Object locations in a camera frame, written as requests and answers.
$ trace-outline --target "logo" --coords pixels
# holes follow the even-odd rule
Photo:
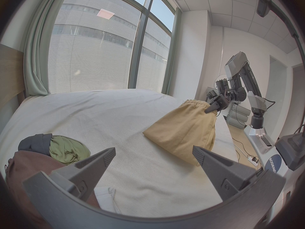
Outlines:
[[[280,155],[273,155],[269,158],[265,165],[265,170],[272,170],[277,173],[282,164],[282,158]]]

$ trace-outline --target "mattress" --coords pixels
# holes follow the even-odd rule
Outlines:
[[[142,132],[184,100],[150,90],[126,89],[58,93],[23,101],[0,135],[1,174],[20,141],[38,133],[64,135],[84,143],[91,154],[115,147],[116,157],[97,187],[116,189],[122,214],[177,216],[222,202],[201,167],[162,149]],[[237,161],[227,124],[217,117],[213,152]]]

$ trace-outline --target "green garment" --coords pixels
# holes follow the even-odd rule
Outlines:
[[[81,142],[61,135],[54,135],[50,142],[50,155],[69,165],[90,156],[89,149]]]

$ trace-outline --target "ventilation grille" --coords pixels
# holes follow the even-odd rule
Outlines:
[[[299,146],[293,141],[292,137],[287,139],[288,143],[290,144],[290,146],[293,148],[294,151],[296,152],[301,152],[301,149],[299,148]]]
[[[108,167],[114,156],[116,155],[115,148],[104,157],[105,167]]]
[[[204,154],[202,154],[195,146],[193,147],[193,152],[192,154],[194,157],[197,159],[199,164],[202,166],[203,159],[204,159]]]

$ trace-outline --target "sky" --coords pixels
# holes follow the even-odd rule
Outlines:
[[[136,0],[138,3],[144,5],[145,0]],[[152,7],[150,9],[153,13],[166,27],[172,31],[174,14],[169,10],[169,8],[162,2],[162,0],[153,0]]]

